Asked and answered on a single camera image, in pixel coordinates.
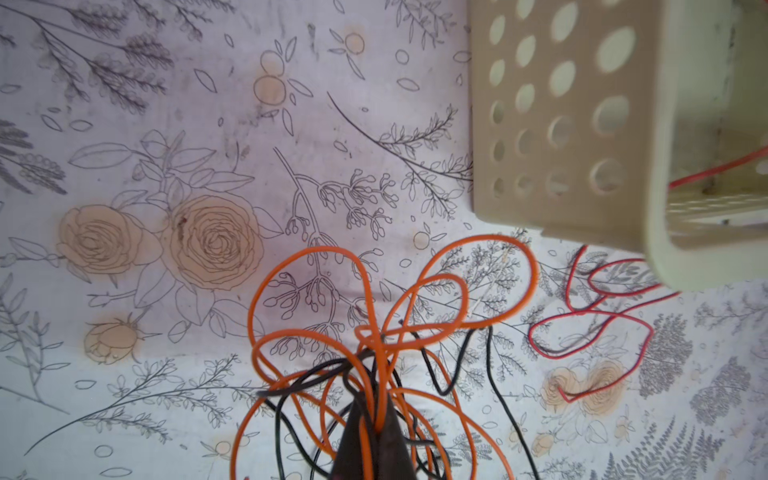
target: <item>floral pattern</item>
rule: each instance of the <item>floral pattern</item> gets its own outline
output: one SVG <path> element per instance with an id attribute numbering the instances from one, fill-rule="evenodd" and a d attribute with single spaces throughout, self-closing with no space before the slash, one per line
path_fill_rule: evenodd
<path id="1" fill-rule="evenodd" d="M 249 334 L 309 329 L 354 348 L 368 321 L 363 272 L 314 253 L 266 286 L 249 332 L 267 272 L 305 247 L 346 248 L 381 316 L 438 250 L 498 231 L 538 259 L 533 302 L 492 334 L 456 333 L 433 350 L 460 368 L 463 409 L 516 478 L 533 479 L 523 439 L 547 479 L 765 478 L 766 282 L 635 310 L 656 330 L 637 371 L 563 398 L 625 374 L 644 331 L 617 320 L 550 360 L 528 328 L 564 313 L 566 296 L 596 301 L 590 272 L 630 254 L 590 247 L 569 291 L 578 245 L 472 213 L 472 165 L 485 159 L 471 153 L 465 11 L 459 0 L 0 0 L 0 478 L 224 478 L 263 388 Z M 432 272 L 467 279 L 479 319 L 506 310 L 530 275 L 497 243 L 454 250 Z M 593 280 L 612 292 L 655 282 L 639 262 Z M 450 321 L 457 298 L 450 282 L 426 286 L 413 321 Z M 602 320 L 575 317 L 535 339 L 567 351 Z M 490 393 L 486 342 L 523 439 Z M 284 371 L 338 355 L 298 336 L 265 351 Z M 432 389 L 418 353 L 396 368 Z M 342 386 L 328 392 L 334 408 L 346 401 Z M 453 477 L 467 478 L 466 433 L 420 406 Z M 262 408 L 245 432 L 239 467 L 251 478 L 280 478 L 274 422 Z M 501 478 L 476 438 L 478 477 Z M 294 444 L 283 458 L 285 478 L 310 478 Z"/>

